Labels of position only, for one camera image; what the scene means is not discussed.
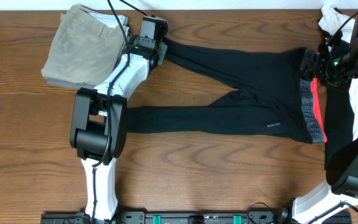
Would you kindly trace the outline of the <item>black leggings with red waistband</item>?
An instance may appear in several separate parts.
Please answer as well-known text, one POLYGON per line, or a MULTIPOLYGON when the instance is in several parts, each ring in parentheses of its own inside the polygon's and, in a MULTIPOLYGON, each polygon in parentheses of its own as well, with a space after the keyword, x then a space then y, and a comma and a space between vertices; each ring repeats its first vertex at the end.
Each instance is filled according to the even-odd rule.
POLYGON ((130 133, 201 131, 277 136, 308 144, 326 142, 317 81, 302 77, 315 56, 313 50, 243 52, 172 40, 166 43, 169 62, 232 90, 208 106, 130 108, 130 133))

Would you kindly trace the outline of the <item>black garment under right arm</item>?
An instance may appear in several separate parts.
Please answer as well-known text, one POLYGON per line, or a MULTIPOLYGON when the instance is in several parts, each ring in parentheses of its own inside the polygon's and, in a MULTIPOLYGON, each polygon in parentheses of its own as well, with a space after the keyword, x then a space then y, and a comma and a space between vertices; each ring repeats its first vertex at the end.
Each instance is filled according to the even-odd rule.
POLYGON ((354 112, 349 100, 348 90, 327 89, 324 132, 325 163, 327 169, 335 153, 352 142, 354 112))

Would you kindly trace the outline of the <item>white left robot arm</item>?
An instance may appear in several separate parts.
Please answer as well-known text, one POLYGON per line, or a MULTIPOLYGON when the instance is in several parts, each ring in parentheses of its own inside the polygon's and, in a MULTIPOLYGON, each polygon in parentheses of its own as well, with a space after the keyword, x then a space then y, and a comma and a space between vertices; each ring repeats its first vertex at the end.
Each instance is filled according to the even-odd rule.
POLYGON ((85 169, 88 202, 84 223, 111 223, 117 210, 115 168, 127 136, 127 101, 151 71, 163 63, 167 45, 162 38, 139 35, 129 41, 110 76, 75 96, 70 144, 85 169))

